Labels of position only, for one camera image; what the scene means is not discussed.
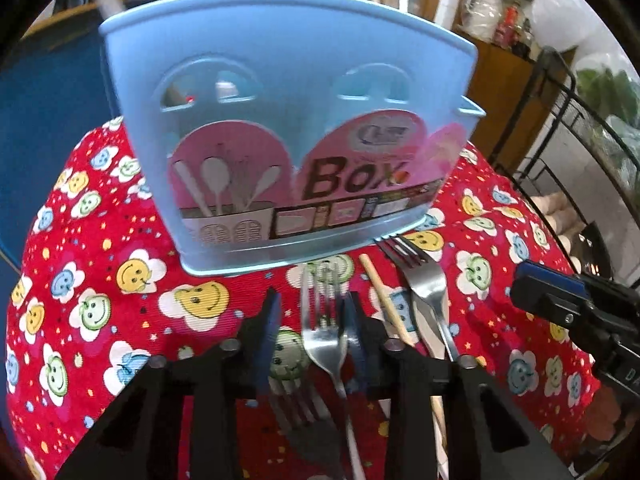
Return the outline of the right hand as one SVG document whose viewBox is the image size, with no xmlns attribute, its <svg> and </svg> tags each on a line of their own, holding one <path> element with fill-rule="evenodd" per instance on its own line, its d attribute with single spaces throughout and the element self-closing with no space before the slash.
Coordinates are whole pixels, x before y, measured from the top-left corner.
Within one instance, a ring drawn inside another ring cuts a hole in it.
<svg viewBox="0 0 640 480">
<path fill-rule="evenodd" d="M 586 433 L 580 450 L 601 455 L 630 436 L 639 422 L 639 407 L 631 398 L 602 384 L 587 406 L 582 421 Z"/>
</svg>

